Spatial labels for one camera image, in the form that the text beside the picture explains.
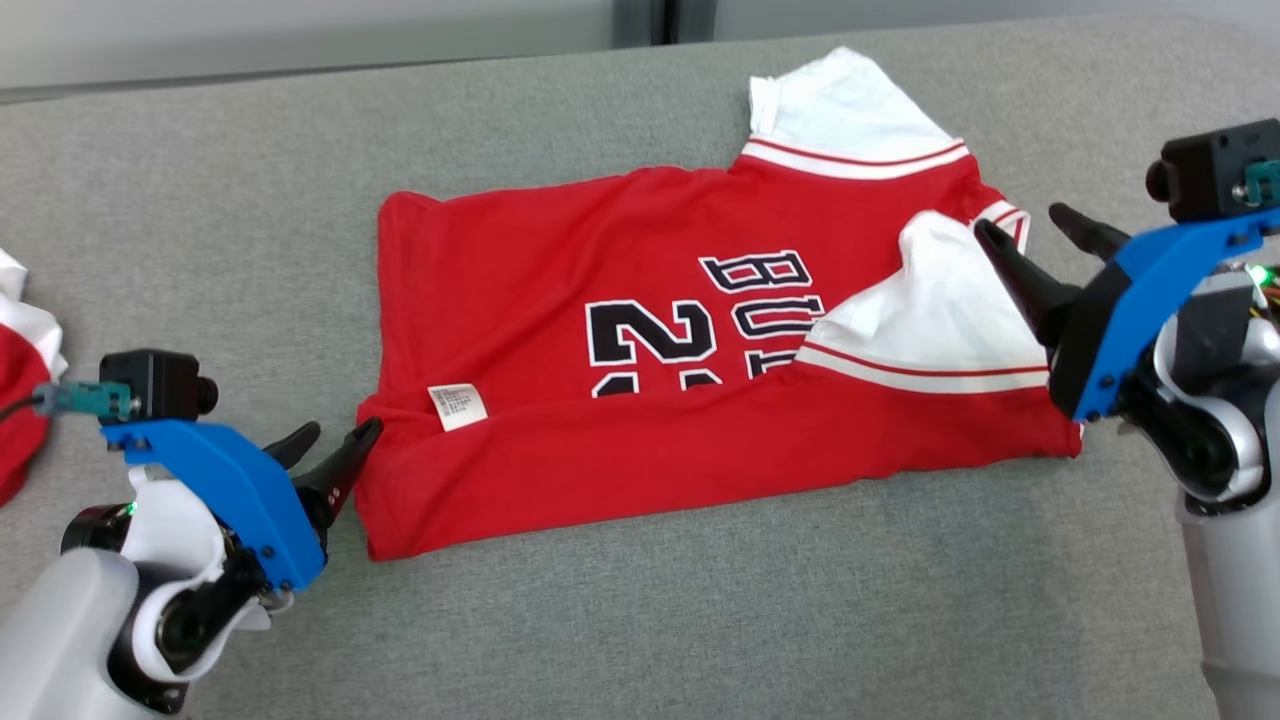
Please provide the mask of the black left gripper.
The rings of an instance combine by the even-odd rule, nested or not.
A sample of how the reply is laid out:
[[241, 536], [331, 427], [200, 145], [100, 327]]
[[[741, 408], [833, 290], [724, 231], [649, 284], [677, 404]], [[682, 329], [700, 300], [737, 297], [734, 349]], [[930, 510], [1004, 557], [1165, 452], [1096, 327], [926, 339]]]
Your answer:
[[[380, 418], [366, 419], [347, 433], [340, 446], [319, 465], [292, 479], [325, 561], [328, 532], [352, 496], [355, 483], [364, 471], [383, 428]], [[314, 447], [321, 432], [317, 421], [306, 421], [288, 436], [262, 447], [262, 451], [289, 471]]]

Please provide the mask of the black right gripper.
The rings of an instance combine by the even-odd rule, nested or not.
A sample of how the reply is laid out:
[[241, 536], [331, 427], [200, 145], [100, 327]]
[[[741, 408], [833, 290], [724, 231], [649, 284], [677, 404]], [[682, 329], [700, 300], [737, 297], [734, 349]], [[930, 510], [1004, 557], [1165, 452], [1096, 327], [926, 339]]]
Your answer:
[[1065, 414], [1117, 414], [1121, 372], [1106, 369], [1106, 337], [1132, 278], [1115, 261], [1132, 237], [1065, 202], [1048, 206], [1050, 220], [1080, 251], [1107, 263], [1085, 286], [1055, 279], [1018, 250], [1015, 238], [980, 219], [975, 238], [1036, 341], [1051, 348], [1048, 391]]

